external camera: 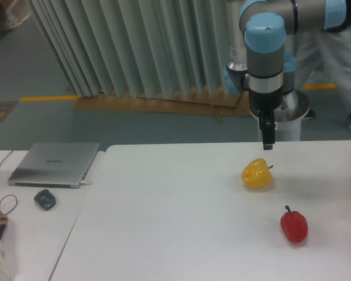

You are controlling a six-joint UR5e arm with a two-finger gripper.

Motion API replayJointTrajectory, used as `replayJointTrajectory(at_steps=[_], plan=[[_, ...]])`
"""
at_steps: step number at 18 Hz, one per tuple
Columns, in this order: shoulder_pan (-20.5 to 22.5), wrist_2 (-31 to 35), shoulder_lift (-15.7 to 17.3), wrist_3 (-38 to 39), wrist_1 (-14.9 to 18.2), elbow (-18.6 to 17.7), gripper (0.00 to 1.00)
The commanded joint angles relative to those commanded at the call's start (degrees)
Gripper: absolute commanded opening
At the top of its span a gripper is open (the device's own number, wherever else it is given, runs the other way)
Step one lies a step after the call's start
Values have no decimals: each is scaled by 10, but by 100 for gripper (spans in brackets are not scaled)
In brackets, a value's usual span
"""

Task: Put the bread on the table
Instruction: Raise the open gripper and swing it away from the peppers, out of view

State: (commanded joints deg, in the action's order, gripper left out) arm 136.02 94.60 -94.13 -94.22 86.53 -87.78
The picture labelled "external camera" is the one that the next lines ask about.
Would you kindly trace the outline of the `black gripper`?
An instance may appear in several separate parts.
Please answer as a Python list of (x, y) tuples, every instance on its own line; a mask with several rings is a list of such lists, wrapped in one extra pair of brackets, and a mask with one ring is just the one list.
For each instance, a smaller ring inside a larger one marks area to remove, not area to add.
[(252, 112), (259, 111), (259, 123), (263, 149), (272, 149), (275, 144), (274, 110), (282, 103), (281, 89), (273, 92), (249, 90), (249, 104)]

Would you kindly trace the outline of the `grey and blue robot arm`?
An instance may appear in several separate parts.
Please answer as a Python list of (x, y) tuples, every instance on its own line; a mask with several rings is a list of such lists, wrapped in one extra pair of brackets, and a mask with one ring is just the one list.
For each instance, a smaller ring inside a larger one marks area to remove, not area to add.
[(339, 26), (345, 1), (228, 1), (230, 58), (223, 69), (229, 92), (249, 95), (265, 150), (300, 139), (308, 98), (295, 89), (296, 62), (288, 35)]

